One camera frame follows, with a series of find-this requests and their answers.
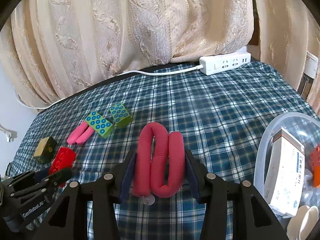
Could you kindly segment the red toy brick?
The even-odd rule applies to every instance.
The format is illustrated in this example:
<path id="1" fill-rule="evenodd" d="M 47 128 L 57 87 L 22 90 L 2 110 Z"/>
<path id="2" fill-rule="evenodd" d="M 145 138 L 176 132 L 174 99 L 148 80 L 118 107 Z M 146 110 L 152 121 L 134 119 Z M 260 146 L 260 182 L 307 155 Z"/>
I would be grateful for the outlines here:
<path id="1" fill-rule="evenodd" d="M 54 174 L 64 168 L 72 168 L 76 153 L 68 147 L 59 148 L 55 159 L 49 168 L 48 174 Z"/>

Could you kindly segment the light pink foam roller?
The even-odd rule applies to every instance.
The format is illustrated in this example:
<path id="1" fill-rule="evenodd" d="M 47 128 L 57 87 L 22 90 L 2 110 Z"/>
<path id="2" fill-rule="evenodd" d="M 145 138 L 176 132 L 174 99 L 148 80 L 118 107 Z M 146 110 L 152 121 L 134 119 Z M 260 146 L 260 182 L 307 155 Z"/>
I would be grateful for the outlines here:
<path id="1" fill-rule="evenodd" d="M 83 121 L 67 138 L 69 145 L 83 145 L 95 132 L 95 130 Z"/>

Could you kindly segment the dark pink foam roller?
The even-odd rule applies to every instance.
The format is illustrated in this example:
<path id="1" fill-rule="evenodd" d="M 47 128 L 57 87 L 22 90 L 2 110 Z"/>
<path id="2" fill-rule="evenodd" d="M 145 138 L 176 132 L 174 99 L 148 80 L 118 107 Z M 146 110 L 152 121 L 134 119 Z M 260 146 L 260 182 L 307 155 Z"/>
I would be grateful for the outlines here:
<path id="1" fill-rule="evenodd" d="M 132 194 L 159 198 L 175 195 L 184 180 L 184 152 L 180 132 L 169 133 L 157 122 L 144 126 L 138 139 Z"/>

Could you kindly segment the dark green yellow tin box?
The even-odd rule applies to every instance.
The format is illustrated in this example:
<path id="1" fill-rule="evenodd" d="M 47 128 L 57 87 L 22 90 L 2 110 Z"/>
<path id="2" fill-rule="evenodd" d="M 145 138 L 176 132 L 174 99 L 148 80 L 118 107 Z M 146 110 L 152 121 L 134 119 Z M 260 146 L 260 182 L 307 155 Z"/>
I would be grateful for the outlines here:
<path id="1" fill-rule="evenodd" d="M 33 154 L 33 158 L 39 163 L 49 163 L 54 157 L 57 142 L 53 137 L 46 137 L 40 140 Z"/>

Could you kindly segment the white plastic spoon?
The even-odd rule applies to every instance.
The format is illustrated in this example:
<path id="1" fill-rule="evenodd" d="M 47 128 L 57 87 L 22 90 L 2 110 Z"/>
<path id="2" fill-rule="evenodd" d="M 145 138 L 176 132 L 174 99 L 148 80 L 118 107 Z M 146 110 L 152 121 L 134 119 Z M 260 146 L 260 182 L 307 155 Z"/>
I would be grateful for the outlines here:
<path id="1" fill-rule="evenodd" d="M 305 240 L 315 227 L 319 217 L 316 206 L 301 206 L 295 217 L 292 217 L 287 226 L 287 236 L 293 240 Z"/>

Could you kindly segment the white medicine box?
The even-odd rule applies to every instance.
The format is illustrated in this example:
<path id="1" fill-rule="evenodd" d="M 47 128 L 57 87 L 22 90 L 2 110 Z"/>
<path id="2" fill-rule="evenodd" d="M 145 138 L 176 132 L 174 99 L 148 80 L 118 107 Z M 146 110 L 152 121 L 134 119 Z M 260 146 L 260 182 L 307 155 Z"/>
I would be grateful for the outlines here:
<path id="1" fill-rule="evenodd" d="M 297 214 L 304 183 L 304 146 L 285 128 L 273 136 L 264 199 L 281 217 Z"/>

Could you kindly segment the green block blue dots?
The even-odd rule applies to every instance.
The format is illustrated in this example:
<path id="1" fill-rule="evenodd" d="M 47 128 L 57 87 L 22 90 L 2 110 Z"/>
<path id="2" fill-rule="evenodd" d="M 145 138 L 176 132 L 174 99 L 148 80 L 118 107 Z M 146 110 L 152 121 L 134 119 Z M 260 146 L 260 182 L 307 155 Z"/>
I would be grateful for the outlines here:
<path id="1" fill-rule="evenodd" d="M 85 118 L 85 122 L 104 139 L 106 139 L 114 130 L 114 125 L 97 111 L 91 112 Z"/>

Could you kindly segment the orange toy brick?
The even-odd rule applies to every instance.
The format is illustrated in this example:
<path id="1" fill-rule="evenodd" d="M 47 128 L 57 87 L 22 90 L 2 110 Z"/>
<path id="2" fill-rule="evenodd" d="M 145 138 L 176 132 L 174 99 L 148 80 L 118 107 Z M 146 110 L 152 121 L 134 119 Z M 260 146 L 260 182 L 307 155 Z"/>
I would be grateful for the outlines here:
<path id="1" fill-rule="evenodd" d="M 313 187 L 319 188 L 320 186 L 320 146 L 319 144 L 310 153 L 310 164 L 313 174 Z"/>

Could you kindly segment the clear plastic bowl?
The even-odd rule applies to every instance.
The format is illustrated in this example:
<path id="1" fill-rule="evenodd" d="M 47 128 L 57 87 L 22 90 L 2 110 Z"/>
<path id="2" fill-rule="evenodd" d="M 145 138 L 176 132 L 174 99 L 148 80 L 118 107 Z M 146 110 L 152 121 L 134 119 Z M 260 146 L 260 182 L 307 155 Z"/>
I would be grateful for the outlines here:
<path id="1" fill-rule="evenodd" d="M 319 121 L 298 112 L 275 117 L 261 137 L 253 184 L 288 239 L 319 239 Z"/>

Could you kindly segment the cream patterned curtain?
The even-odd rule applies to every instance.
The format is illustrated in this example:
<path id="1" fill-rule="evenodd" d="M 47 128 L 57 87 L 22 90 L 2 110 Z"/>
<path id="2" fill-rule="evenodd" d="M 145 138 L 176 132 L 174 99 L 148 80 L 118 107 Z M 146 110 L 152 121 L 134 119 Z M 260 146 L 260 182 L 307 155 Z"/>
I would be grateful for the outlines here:
<path id="1" fill-rule="evenodd" d="M 296 89 L 319 24 L 302 0 L 1 0 L 1 63 L 31 107 L 247 45 Z"/>

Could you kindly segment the white power strip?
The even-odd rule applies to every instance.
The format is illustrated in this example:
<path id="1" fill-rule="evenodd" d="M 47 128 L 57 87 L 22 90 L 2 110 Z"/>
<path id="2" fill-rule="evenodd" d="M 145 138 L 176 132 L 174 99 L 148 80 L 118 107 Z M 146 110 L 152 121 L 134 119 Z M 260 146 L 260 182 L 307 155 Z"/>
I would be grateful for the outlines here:
<path id="1" fill-rule="evenodd" d="M 200 71 L 207 76 L 236 69 L 250 61 L 251 54 L 248 52 L 203 56 L 199 59 Z"/>

